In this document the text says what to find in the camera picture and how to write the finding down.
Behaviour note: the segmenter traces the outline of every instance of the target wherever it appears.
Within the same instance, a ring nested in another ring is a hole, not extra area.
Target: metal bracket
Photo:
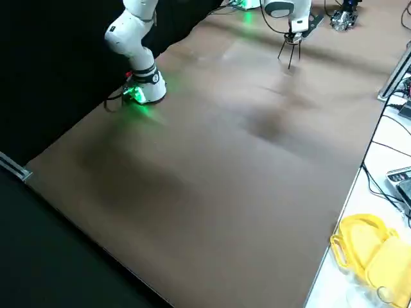
[[[18,165],[14,160],[8,157],[6,154],[0,152],[0,167],[3,167],[7,171],[13,173],[17,178],[23,182],[33,174],[31,171],[28,171],[26,168]]]

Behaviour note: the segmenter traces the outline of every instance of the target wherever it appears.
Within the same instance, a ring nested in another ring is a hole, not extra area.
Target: brown table surface
[[[210,16],[159,58],[160,105],[97,108],[30,185],[176,307],[300,308],[405,50],[405,5],[364,1],[348,33],[324,21],[290,71],[259,11]]]

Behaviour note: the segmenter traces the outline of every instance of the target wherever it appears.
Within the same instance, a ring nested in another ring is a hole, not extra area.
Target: green led light
[[[150,109],[148,107],[139,105],[138,109],[146,117],[151,117],[152,116],[152,114],[150,112]]]
[[[136,87],[128,88],[126,89],[126,91],[123,92],[123,95],[130,96],[139,104],[143,104],[147,102],[146,96],[144,95],[141,87],[136,86]]]
[[[252,22],[252,13],[251,12],[244,12],[244,22],[246,24],[250,24]]]
[[[237,5],[243,8],[244,10],[249,10],[251,8],[258,8],[261,3],[260,0],[239,0]]]

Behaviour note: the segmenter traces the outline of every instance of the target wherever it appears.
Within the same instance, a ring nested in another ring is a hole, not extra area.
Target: electronic device
[[[347,31],[354,27],[358,18],[357,5],[362,0],[343,0],[340,8],[331,16],[331,27],[337,31]]]
[[[408,206],[405,210],[411,210],[411,167],[389,171],[387,180]]]

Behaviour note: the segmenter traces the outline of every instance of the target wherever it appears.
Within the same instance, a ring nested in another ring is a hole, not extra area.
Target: white table
[[[402,100],[392,96],[387,104],[400,103]],[[384,114],[393,117],[411,132],[411,121],[398,116],[397,110],[388,107]],[[400,125],[386,117],[381,118],[372,140],[411,155],[411,136]],[[411,166],[411,158],[371,143],[365,156],[365,165],[384,192],[393,195],[385,175],[388,171]],[[379,192],[375,185],[372,184],[371,187]],[[374,214],[383,219],[388,227],[395,228],[402,239],[411,243],[411,228],[408,227],[408,221],[390,202],[371,194],[367,176],[361,168],[345,201],[339,221],[353,214]],[[352,289],[350,278],[338,269],[332,251],[327,248],[305,307],[348,307],[345,295]]]

